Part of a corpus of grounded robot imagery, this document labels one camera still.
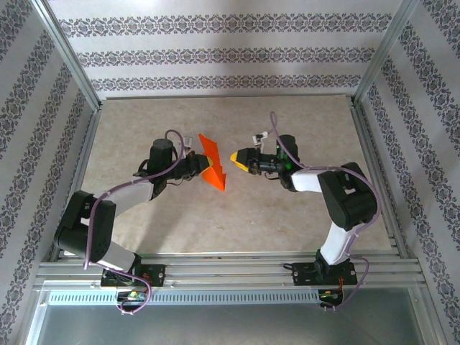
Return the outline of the wide aluminium mounting rail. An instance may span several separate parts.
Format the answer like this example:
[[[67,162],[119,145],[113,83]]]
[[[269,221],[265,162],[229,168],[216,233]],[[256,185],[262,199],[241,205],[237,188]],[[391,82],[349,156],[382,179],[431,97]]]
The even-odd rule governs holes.
[[[400,257],[396,251],[363,253],[366,262],[354,261],[356,276],[363,288],[426,287],[417,259]],[[293,278],[283,266],[294,262],[313,262],[313,252],[234,252],[169,253],[144,258],[152,265],[165,265],[166,290],[255,290],[292,289]],[[63,256],[56,262],[39,265],[33,283],[35,290],[90,290],[100,287],[102,270],[83,261]]]

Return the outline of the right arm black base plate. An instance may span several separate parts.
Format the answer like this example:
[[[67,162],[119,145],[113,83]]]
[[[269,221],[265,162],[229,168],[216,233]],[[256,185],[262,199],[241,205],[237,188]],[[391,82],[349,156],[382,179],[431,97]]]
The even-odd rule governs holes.
[[[358,279],[354,265],[350,262],[331,266],[329,271],[320,271],[313,262],[292,263],[293,284],[294,286],[321,286],[339,285],[342,281],[344,285],[356,285]]]

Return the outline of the aluminium side rail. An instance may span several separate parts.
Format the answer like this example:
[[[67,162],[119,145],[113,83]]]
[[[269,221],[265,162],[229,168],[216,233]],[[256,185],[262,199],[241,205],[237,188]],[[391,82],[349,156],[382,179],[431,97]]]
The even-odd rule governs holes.
[[[360,109],[354,105],[350,106],[351,116],[354,121],[356,132],[362,146],[364,159],[367,164],[369,176],[374,183],[377,192],[379,193],[379,201],[381,203],[381,214],[387,235],[393,247],[396,247],[397,253],[403,259],[411,259],[413,256],[407,250],[405,242],[400,231],[397,216],[392,209],[392,203],[385,185],[385,177],[380,170],[379,153],[372,140],[372,132],[366,126],[365,116]]]
[[[73,172],[72,183],[70,185],[70,189],[68,191],[68,195],[66,198],[66,203],[60,215],[59,221],[62,221],[64,218],[65,210],[70,202],[70,198],[72,194],[74,194],[74,192],[76,192],[77,190],[80,190],[83,184],[83,179],[86,173],[87,164],[88,164],[89,156],[91,154],[92,145],[93,145],[94,137],[96,135],[96,130],[97,130],[100,116],[101,116],[102,108],[103,108],[103,105],[100,105],[99,108],[94,111],[91,117],[91,120],[88,123],[84,141],[80,147],[80,154],[78,156],[77,165],[75,166],[75,171]]]

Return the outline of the aluminium frame post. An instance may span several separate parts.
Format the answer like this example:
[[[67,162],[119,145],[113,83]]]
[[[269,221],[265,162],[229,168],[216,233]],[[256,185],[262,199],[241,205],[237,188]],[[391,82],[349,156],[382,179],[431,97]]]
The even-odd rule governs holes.
[[[94,87],[91,84],[90,78],[87,76],[83,69],[74,49],[69,43],[68,38],[60,26],[58,18],[54,15],[51,6],[47,0],[29,0],[34,10],[37,12],[39,18],[49,33],[52,41],[54,42],[63,62],[68,66],[70,72],[75,78],[79,89],[83,92],[86,100],[89,102],[91,108],[99,110],[101,108],[101,100],[98,97]]]
[[[400,36],[418,2],[419,0],[402,0],[377,50],[375,51],[369,66],[364,72],[354,95],[351,97],[354,108],[356,108],[359,102],[361,102],[366,96],[367,91],[380,72],[381,67],[386,61],[387,56],[390,54],[393,45]]]

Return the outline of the grey metal sheet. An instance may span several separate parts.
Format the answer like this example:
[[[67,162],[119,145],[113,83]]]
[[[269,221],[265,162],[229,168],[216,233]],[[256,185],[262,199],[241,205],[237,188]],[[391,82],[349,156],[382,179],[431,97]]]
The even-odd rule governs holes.
[[[21,345],[447,345],[420,289],[362,289],[338,311],[289,303],[150,305],[134,316],[93,293],[45,293]]]

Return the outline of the orange paper sheet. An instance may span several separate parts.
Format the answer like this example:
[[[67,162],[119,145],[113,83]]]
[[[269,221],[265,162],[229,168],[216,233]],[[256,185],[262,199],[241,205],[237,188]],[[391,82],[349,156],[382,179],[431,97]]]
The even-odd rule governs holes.
[[[203,134],[199,134],[198,138],[201,141],[204,155],[212,161],[212,165],[202,173],[202,177],[207,183],[224,192],[226,173],[224,173],[221,164],[218,144]]]

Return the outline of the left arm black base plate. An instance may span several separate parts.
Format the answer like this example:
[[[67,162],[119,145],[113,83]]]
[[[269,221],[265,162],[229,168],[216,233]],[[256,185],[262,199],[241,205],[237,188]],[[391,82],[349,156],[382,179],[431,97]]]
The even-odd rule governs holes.
[[[134,267],[129,273],[147,281],[151,287],[160,288],[164,284],[165,270],[166,266],[163,264],[141,264]],[[137,279],[103,270],[101,287],[146,287],[146,285]]]

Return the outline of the short aluminium cross rail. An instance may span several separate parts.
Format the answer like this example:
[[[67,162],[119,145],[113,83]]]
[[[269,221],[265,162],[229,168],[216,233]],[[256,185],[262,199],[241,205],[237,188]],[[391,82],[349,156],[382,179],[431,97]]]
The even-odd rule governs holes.
[[[119,96],[106,97],[104,101],[134,101],[134,100],[162,100],[162,99],[205,99],[205,98],[269,98],[269,97],[319,97],[319,96],[345,96],[354,99],[349,93],[294,93],[294,94],[227,94],[227,95],[191,95],[191,96]]]

